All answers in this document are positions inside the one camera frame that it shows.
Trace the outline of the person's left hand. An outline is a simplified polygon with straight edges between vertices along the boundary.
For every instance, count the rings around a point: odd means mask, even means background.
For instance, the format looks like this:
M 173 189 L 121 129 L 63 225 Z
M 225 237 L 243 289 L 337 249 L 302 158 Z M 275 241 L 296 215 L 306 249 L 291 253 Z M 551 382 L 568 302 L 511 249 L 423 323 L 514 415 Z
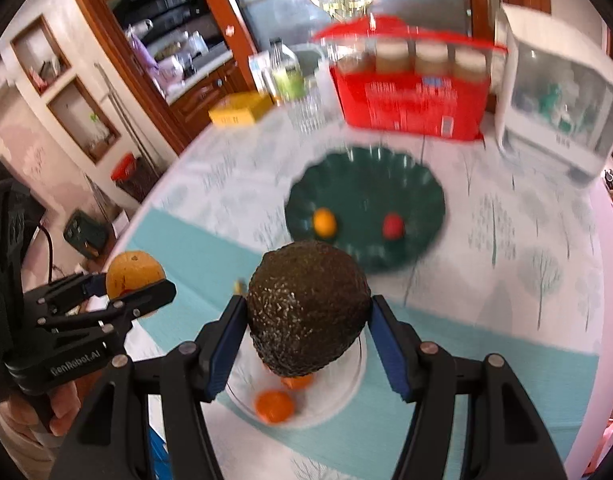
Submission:
M 63 437 L 81 408 L 78 387 L 75 382 L 68 382 L 52 389 L 48 397 L 54 414 L 49 421 L 49 431 L 55 437 Z M 33 429 L 40 424 L 34 408 L 18 394 L 0 403 L 0 416 L 12 430 L 28 438 L 33 438 Z

